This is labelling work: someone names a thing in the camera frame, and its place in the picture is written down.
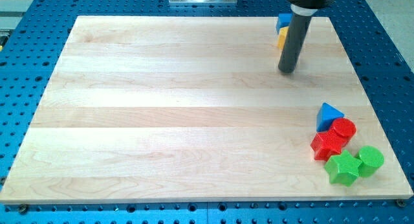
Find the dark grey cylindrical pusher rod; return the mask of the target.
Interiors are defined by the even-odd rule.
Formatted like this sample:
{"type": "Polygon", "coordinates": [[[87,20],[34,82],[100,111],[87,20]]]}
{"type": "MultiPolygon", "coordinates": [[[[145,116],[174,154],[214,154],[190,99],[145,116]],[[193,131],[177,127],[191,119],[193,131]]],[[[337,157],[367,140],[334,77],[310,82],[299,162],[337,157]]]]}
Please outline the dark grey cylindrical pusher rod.
{"type": "Polygon", "coordinates": [[[317,9],[304,8],[294,4],[291,4],[290,8],[292,18],[278,64],[278,69],[282,73],[294,72],[312,16],[318,11],[317,9]]]}

